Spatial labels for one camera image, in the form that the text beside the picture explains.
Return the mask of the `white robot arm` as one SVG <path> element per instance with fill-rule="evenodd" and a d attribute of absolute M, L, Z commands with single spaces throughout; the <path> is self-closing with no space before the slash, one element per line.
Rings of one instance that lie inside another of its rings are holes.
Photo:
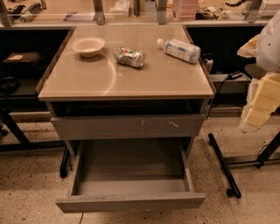
<path fill-rule="evenodd" d="M 257 67 L 265 71 L 260 80 L 254 78 L 249 84 L 247 104 L 241 113 L 241 130 L 256 131 L 280 107 L 280 10 L 237 54 L 254 57 Z"/>

